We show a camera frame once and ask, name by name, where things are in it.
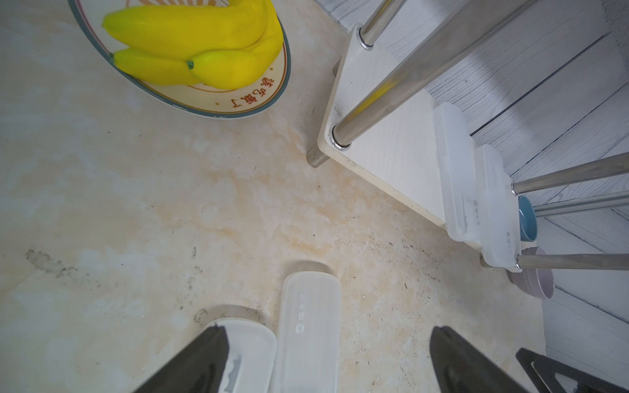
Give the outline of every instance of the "plate rim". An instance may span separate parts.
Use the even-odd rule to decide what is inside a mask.
[[[284,35],[283,49],[286,52],[286,76],[284,77],[284,81],[282,82],[282,85],[278,88],[278,90],[274,94],[274,97],[272,97],[270,100],[265,102],[263,105],[253,108],[250,111],[244,111],[244,112],[239,112],[239,113],[211,112],[211,111],[206,111],[203,109],[195,108],[192,106],[188,106],[181,102],[177,102],[161,93],[156,92],[155,90],[151,89],[149,86],[145,85],[140,79],[137,79],[136,77],[133,77],[125,72],[122,72],[119,68],[115,66],[115,64],[113,63],[112,54],[109,53],[102,46],[102,44],[100,43],[98,38],[96,38],[95,34],[92,32],[90,27],[88,27],[87,20],[84,17],[79,1],[80,0],[68,0],[68,5],[70,6],[70,10],[72,11],[72,14],[74,15],[74,19],[79,24],[79,27],[83,31],[83,34],[85,34],[85,36],[90,41],[92,46],[98,51],[98,53],[101,54],[101,56],[103,56],[103,58],[107,61],[107,63],[110,64],[116,71],[118,71],[128,81],[130,81],[132,84],[140,88],[143,92],[177,109],[181,109],[183,111],[193,113],[199,116],[205,116],[205,117],[217,118],[217,119],[245,118],[245,117],[253,116],[255,114],[258,114],[268,109],[271,105],[273,105],[280,98],[280,96],[284,93],[286,86],[288,85],[288,80],[290,79],[290,76],[291,76],[291,49],[288,44],[288,38],[286,36],[286,30],[284,29],[284,25],[282,24],[282,21],[279,21],[280,26],[282,28],[282,34]]]

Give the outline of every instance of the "bowl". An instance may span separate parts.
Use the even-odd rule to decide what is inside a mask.
[[[529,198],[520,196],[518,209],[520,210],[520,239],[522,241],[535,241],[537,239],[537,218]]]
[[[127,46],[111,37],[101,26],[105,15],[125,7],[159,6],[166,2],[164,0],[68,0],[68,3],[74,18],[94,48],[112,67],[118,70],[111,54]],[[175,1],[169,0],[168,3],[175,4]],[[177,0],[176,4],[227,5],[224,0],[194,0],[194,2]],[[118,71],[150,96],[175,108],[211,118],[234,119],[252,116],[273,105],[288,85],[291,74],[291,51],[283,26],[282,31],[284,32],[284,48],[277,58],[257,82],[241,89],[221,90],[205,84],[161,86]]]
[[[544,255],[541,247],[531,247],[522,250],[523,255]],[[509,280],[522,292],[539,299],[550,299],[555,292],[555,277],[552,269],[524,268],[522,273],[507,271]]]

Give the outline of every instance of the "white shelf board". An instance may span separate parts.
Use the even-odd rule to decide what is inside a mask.
[[[363,48],[350,32],[347,50],[326,108],[319,149],[358,176],[445,229],[437,141],[433,124],[435,100],[421,90],[356,139],[348,150],[337,150],[330,128],[382,81],[398,61],[376,43]],[[480,251],[478,243],[468,243]]]

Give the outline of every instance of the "marble countertop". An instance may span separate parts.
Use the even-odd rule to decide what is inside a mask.
[[[282,281],[342,285],[340,392],[436,392],[449,325],[516,380],[542,304],[338,164],[308,166],[345,39],[276,0],[290,83],[251,118],[168,107],[93,49],[64,0],[2,2],[0,390],[129,392],[214,318],[277,331]]]

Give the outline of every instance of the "dirt spot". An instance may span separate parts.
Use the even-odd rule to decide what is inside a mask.
[[[194,315],[192,319],[194,320],[195,323],[198,323],[204,326],[205,324],[207,324],[206,322],[207,318],[208,318],[208,310],[206,310],[205,308],[202,308],[196,312],[196,314]]]
[[[339,108],[337,105],[334,105],[332,107],[332,110],[334,111],[335,116],[336,116],[337,119],[340,119],[341,117],[343,117],[342,114],[341,114],[341,108]]]
[[[55,261],[50,255],[41,251],[36,252],[32,248],[26,252],[26,260],[37,270],[54,274],[56,277],[70,275],[72,271],[77,270],[74,267],[66,267],[60,260]]]

